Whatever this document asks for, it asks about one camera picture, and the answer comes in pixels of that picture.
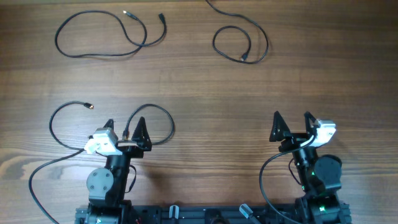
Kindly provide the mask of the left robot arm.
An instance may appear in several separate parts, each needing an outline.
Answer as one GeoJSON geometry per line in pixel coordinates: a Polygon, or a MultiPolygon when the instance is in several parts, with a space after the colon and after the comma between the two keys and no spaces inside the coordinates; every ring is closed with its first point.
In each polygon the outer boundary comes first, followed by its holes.
{"type": "Polygon", "coordinates": [[[140,118],[131,140],[119,140],[114,132],[114,121],[109,119],[98,128],[84,146],[89,154],[106,157],[103,168],[92,171],[86,186],[89,191],[87,208],[76,209],[76,224],[141,223],[141,217],[124,195],[131,191],[127,178],[132,168],[132,158],[142,158],[152,149],[146,121],[140,118]]]}

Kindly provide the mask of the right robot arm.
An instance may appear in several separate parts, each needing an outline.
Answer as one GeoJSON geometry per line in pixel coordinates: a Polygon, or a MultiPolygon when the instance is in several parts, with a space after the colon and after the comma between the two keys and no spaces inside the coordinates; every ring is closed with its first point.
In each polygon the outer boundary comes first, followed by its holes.
{"type": "Polygon", "coordinates": [[[266,202],[284,223],[351,223],[349,205],[337,195],[342,187],[342,161],[334,155],[317,153],[336,133],[336,124],[332,120],[317,119],[310,112],[306,112],[304,118],[305,132],[293,133],[281,114],[274,113],[269,140],[280,142],[279,153],[267,160],[291,154],[304,196],[295,200],[291,212],[282,211],[269,200],[266,202]]]}

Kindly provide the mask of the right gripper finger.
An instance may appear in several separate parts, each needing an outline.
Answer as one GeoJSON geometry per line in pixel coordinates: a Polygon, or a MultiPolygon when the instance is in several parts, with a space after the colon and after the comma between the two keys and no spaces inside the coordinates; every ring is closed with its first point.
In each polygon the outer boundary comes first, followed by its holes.
{"type": "Polygon", "coordinates": [[[316,121],[317,119],[309,112],[304,113],[305,118],[305,130],[309,136],[314,136],[317,133],[316,121]]]}
{"type": "Polygon", "coordinates": [[[285,139],[292,138],[292,133],[289,127],[285,123],[282,115],[276,111],[274,113],[273,124],[269,137],[270,142],[283,141],[285,139]]]}

